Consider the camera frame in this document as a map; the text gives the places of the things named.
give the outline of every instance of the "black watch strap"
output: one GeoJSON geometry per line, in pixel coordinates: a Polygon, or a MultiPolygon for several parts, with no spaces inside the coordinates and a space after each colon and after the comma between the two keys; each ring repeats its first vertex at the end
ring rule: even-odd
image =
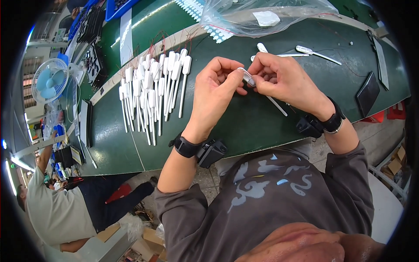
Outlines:
{"type": "Polygon", "coordinates": [[[330,97],[327,97],[332,101],[333,105],[335,106],[336,113],[333,114],[329,120],[325,122],[321,122],[321,125],[323,126],[324,130],[328,133],[337,133],[339,129],[342,126],[343,120],[346,119],[346,117],[343,115],[341,109],[339,106],[331,99],[330,97]]]}
{"type": "Polygon", "coordinates": [[[169,142],[169,147],[175,146],[176,151],[180,155],[186,158],[191,158],[192,156],[197,154],[201,144],[190,143],[188,140],[181,136],[182,132],[180,132],[175,139],[169,142]]]}

